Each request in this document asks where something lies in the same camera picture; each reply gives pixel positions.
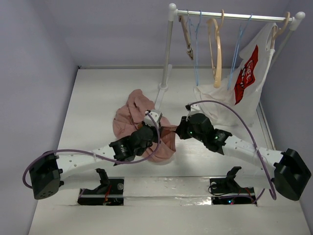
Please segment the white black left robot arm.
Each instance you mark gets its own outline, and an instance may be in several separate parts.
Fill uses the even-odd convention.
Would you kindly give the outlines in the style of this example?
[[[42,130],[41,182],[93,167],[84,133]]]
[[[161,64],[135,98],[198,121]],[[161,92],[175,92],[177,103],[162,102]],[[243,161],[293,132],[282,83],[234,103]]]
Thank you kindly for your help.
[[[71,176],[95,170],[99,176],[92,180],[91,187],[97,193],[104,193],[109,183],[104,164],[133,165],[150,159],[154,152],[140,160],[135,158],[142,156],[154,143],[160,147],[161,130],[159,126],[144,124],[131,135],[92,152],[76,149],[47,151],[27,167],[23,183],[32,189],[34,199],[42,200],[63,189]]]

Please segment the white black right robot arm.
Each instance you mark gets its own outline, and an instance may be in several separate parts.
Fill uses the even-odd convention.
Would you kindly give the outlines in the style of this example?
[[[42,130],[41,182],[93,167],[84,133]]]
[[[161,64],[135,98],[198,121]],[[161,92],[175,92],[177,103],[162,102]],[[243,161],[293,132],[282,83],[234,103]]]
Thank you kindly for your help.
[[[312,174],[297,151],[256,147],[228,131],[216,129],[202,113],[183,116],[175,133],[180,139],[194,138],[211,152],[233,157],[257,167],[255,172],[234,166],[223,178],[211,179],[211,192],[217,196],[238,193],[243,188],[274,188],[292,201],[298,201]]]

